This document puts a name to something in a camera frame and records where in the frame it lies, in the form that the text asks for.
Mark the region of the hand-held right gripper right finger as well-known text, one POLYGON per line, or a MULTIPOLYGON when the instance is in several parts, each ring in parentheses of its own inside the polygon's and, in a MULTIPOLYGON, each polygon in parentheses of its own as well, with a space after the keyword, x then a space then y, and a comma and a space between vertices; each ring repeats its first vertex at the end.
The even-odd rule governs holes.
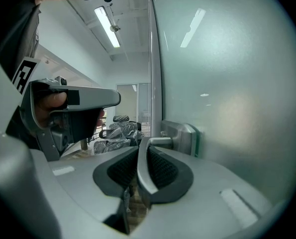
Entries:
POLYGON ((140 147, 137 176, 148 214, 135 239, 258 239, 282 209, 227 168, 166 148, 140 147))

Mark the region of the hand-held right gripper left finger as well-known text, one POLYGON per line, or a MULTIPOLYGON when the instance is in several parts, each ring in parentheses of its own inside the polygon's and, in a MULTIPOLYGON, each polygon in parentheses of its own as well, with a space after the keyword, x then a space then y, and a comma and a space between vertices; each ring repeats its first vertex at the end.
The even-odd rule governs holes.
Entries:
POLYGON ((127 239, 123 193, 136 171, 138 147, 49 162, 31 150, 56 231, 46 239, 127 239))

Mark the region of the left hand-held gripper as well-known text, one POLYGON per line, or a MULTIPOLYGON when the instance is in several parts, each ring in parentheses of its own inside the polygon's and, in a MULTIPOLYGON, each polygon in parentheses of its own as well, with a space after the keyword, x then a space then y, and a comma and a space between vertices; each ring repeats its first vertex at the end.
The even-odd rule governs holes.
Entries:
POLYGON ((48 161, 59 160, 70 143, 78 142, 93 135, 104 108, 117 106, 121 102, 119 92, 103 88, 69 88, 67 101, 54 110, 46 127, 38 122, 35 112, 36 99, 52 93, 60 93, 58 86, 66 86, 61 76, 55 79, 38 79, 36 70, 41 61, 25 57, 12 79, 22 94, 20 117, 28 131, 35 134, 40 150, 48 161))

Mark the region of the silver door lever handle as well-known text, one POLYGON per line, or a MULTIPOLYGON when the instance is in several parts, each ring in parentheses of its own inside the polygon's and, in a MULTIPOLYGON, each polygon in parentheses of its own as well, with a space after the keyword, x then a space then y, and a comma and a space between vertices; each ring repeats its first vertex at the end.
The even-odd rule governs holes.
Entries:
POLYGON ((198 186, 200 133, 186 123, 163 120, 160 137, 142 139, 137 159, 138 191, 144 204, 169 204, 198 186))

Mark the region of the frosted glass door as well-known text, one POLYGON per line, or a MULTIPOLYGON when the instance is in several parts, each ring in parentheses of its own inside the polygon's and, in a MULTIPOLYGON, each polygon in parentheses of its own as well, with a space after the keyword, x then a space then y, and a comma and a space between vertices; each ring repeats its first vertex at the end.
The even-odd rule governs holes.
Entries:
POLYGON ((296 187, 296 29, 277 0, 152 0, 163 118, 272 204, 296 187))

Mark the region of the person's left hand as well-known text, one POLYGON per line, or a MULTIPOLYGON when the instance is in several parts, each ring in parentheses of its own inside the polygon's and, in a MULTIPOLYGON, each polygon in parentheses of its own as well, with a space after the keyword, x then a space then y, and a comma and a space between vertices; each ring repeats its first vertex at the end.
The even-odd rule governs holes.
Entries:
POLYGON ((43 97, 35 103, 35 116, 41 127, 46 127, 49 122, 49 114, 54 109, 62 106, 67 99, 65 92, 54 93, 43 97))

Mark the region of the plastic-wrapped black office chair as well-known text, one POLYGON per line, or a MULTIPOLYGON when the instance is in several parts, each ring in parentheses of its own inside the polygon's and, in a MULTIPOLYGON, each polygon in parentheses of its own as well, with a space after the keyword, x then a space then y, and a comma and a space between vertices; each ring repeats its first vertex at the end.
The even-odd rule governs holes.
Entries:
POLYGON ((134 140, 141 140, 144 137, 142 132, 141 123, 136 121, 131 121, 129 116, 121 115, 114 116, 113 123, 109 125, 109 129, 121 129, 121 132, 127 138, 132 138, 134 140))
POLYGON ((121 128, 105 129, 99 133, 99 140, 94 143, 93 154, 103 154, 125 147, 137 146, 137 140, 126 136, 121 128))

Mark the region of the long ceiling light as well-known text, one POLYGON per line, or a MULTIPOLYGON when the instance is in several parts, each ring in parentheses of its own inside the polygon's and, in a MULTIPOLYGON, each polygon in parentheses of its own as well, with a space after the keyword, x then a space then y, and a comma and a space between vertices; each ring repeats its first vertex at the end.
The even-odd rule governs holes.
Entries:
POLYGON ((113 47, 119 48, 120 47, 119 40, 115 34, 115 31, 113 30, 113 28, 111 28, 112 23, 106 13, 105 8, 103 6, 100 6, 98 8, 95 8, 94 12, 95 12, 100 24, 102 25, 106 35, 108 36, 111 44, 113 45, 113 47))

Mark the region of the person's dark-clothed torso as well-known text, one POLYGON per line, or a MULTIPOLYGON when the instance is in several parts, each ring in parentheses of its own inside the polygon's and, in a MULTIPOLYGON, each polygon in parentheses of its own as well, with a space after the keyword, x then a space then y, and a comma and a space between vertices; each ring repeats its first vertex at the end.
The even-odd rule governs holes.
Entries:
POLYGON ((10 79, 24 57, 35 56, 39 13, 35 0, 0 2, 0 65, 10 79))

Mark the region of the frosted glass wall panel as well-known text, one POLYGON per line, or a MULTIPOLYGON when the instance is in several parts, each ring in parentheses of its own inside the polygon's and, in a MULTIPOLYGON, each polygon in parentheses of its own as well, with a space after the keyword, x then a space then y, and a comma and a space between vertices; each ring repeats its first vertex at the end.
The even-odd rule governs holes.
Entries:
POLYGON ((128 116, 142 125, 150 123, 149 84, 117 85, 121 102, 115 107, 116 116, 128 116))

